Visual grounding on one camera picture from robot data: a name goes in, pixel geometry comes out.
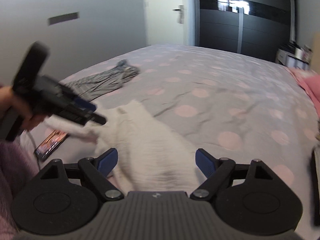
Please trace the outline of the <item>person's left hand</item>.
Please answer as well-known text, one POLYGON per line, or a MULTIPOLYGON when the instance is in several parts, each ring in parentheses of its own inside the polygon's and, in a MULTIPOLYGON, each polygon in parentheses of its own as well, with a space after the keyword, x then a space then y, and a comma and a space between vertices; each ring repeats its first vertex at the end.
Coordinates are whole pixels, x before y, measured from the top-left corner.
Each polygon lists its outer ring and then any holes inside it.
POLYGON ((23 117, 22 130, 31 131, 42 123, 46 118, 51 117, 47 114, 34 114, 29 105, 17 96, 12 87, 1 85, 1 127, 3 126, 5 113, 12 108, 23 117))

